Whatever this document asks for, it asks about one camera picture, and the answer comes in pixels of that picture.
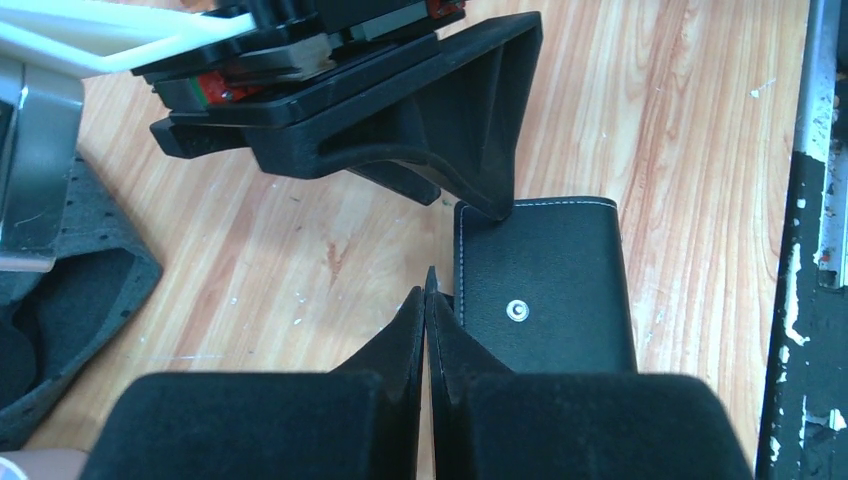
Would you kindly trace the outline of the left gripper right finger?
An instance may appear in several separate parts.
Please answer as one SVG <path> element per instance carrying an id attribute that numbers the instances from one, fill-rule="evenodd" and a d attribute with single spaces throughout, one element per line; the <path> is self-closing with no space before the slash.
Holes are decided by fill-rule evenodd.
<path id="1" fill-rule="evenodd" d="M 439 479 L 749 479 L 717 396 L 675 374 L 517 373 L 426 276 Z"/>

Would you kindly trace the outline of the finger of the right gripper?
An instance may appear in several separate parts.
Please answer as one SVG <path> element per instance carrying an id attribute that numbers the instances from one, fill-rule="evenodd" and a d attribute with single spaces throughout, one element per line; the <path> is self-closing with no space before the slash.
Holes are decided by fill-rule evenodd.
<path id="1" fill-rule="evenodd" d="M 395 49 L 421 60 L 391 72 L 368 61 L 267 107 L 265 125 L 321 141 L 389 143 L 423 157 L 411 169 L 479 210 L 506 218 L 518 137 L 543 40 L 531 11 L 490 18 L 445 39 Z"/>
<path id="2" fill-rule="evenodd" d="M 170 119 L 151 124 L 150 132 L 162 151 L 176 158 L 248 148 L 261 171 L 277 176 L 312 180 L 346 170 L 422 205 L 433 203 L 441 194 L 439 187 L 411 169 L 423 157 L 402 145 L 353 145 L 285 129 L 180 125 Z"/>

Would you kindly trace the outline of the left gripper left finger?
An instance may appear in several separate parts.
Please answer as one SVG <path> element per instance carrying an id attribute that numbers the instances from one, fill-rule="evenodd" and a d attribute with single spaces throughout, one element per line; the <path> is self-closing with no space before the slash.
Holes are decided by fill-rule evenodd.
<path id="1" fill-rule="evenodd" d="M 160 372 L 120 396 L 86 479 L 412 479 L 425 296 L 324 373 Z"/>

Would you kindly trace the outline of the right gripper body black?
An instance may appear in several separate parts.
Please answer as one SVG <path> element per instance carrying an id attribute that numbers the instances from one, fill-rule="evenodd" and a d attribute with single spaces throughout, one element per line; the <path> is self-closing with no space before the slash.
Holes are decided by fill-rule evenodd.
<path id="1" fill-rule="evenodd" d="M 199 16 L 253 26 L 131 72 L 171 112 L 202 112 L 426 36 L 462 19 L 465 8 L 463 1 L 216 1 Z"/>

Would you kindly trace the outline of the black leather card holder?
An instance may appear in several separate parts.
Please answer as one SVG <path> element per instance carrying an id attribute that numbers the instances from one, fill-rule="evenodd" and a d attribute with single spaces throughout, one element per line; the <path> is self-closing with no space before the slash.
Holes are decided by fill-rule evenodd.
<path id="1" fill-rule="evenodd" d="M 459 324 L 521 373 L 637 371 L 615 201 L 525 199 L 494 221 L 454 210 Z"/>

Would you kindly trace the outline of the pink oval tray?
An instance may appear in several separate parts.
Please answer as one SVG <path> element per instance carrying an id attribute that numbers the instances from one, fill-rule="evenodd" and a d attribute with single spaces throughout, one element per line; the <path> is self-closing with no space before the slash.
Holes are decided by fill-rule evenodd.
<path id="1" fill-rule="evenodd" d="M 1 480 L 78 479 L 88 453 L 74 449 L 19 450 L 1 453 Z"/>

